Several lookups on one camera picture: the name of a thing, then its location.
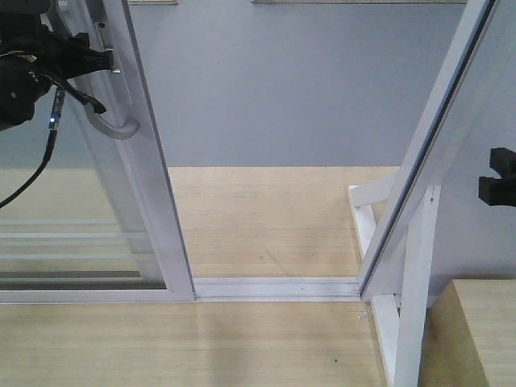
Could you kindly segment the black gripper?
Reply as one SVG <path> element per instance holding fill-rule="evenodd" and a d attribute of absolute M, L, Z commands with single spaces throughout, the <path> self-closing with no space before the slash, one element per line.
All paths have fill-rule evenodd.
<path fill-rule="evenodd" d="M 58 35 L 32 15 L 31 31 L 27 33 L 28 52 L 36 57 L 35 74 L 47 77 L 84 106 L 91 106 L 96 114 L 106 112 L 105 106 L 93 96 L 73 87 L 69 80 L 102 70 L 114 64 L 110 51 L 96 51 L 89 46 L 89 35 Z"/>

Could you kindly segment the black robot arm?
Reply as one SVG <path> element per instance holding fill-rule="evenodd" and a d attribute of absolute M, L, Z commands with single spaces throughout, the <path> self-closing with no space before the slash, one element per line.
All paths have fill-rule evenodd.
<path fill-rule="evenodd" d="M 90 47 L 89 35 L 71 35 L 57 1 L 1 2 L 1 129 L 33 119 L 35 103 L 57 86 L 96 114 L 106 108 L 69 80 L 113 67 L 113 55 Z"/>

